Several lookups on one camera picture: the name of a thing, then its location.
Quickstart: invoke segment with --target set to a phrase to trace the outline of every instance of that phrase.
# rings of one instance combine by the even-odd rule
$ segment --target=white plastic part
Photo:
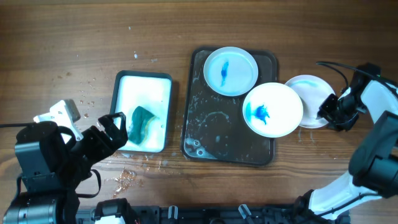
[[[388,84],[397,91],[397,87]],[[385,86],[377,81],[370,81],[361,95],[361,101],[368,108],[373,123],[375,123],[385,111],[398,114],[398,99],[391,94]]]
[[[313,75],[299,75],[291,78],[285,85],[291,87],[303,102],[301,127],[320,128],[328,124],[325,118],[317,119],[321,104],[330,94],[335,94],[326,81]]]
[[[36,123],[41,121],[53,121],[58,126],[64,126],[72,130],[75,135],[76,141],[83,139],[83,135],[75,125],[75,121],[80,117],[79,112],[73,100],[61,100],[50,108],[49,113],[37,115],[33,118]],[[66,143],[69,141],[70,136],[67,134],[61,134],[63,141]]]
[[[258,118],[258,109],[268,116]],[[296,92],[281,83],[264,83],[254,89],[243,101],[243,118],[255,132],[269,138],[278,138],[294,131],[303,117],[303,104]]]
[[[239,96],[256,84],[259,69],[247,51],[237,47],[223,47],[206,59],[203,74],[215,92],[224,96]]]
[[[119,82],[115,113],[126,115],[126,129],[132,125],[132,113],[141,106],[156,116],[148,125],[148,136],[140,144],[130,140],[123,151],[160,152],[165,147],[167,115],[169,113],[172,82],[168,78],[123,76]],[[115,120],[120,127],[120,119]]]
[[[100,220],[95,221],[95,224],[126,224],[123,217],[116,218],[115,215],[102,217]]]
[[[353,185],[353,176],[349,172],[345,172],[341,177],[333,181],[322,189],[314,190],[310,197],[310,204],[308,208],[319,215],[323,212],[330,211],[333,208],[337,208],[346,202],[356,198],[359,194],[376,194],[377,192],[370,190],[366,187],[357,187]],[[381,196],[367,196],[360,200],[342,208],[334,213],[330,213],[322,216],[322,218],[335,220],[341,213],[360,205],[370,200],[377,200],[382,198]]]

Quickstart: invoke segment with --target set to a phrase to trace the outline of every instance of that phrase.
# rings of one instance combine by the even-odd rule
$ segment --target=wooden surface
[[[276,157],[266,167],[190,162],[178,145],[191,53],[202,45],[268,49],[279,60],[281,83],[313,74],[336,92],[343,80],[316,66],[317,60],[372,62],[382,67],[383,76],[397,81],[397,10],[398,3],[382,1],[0,6],[0,123],[32,121],[71,98],[88,115],[77,122],[84,130],[109,113],[118,71],[169,73],[178,88],[167,148],[147,158],[118,154],[95,165],[103,188],[96,198],[81,200],[81,206],[113,198],[126,184],[114,178],[130,175],[127,170],[137,176],[116,196],[132,205],[292,203],[348,168],[372,127],[369,116],[347,133],[297,128],[277,140]],[[344,72],[351,79],[352,72]],[[18,130],[0,130],[0,214],[9,206],[21,171],[14,155]],[[94,192],[94,186],[96,181],[89,179],[77,191]],[[397,203],[394,197],[352,209],[353,223],[396,223]]]

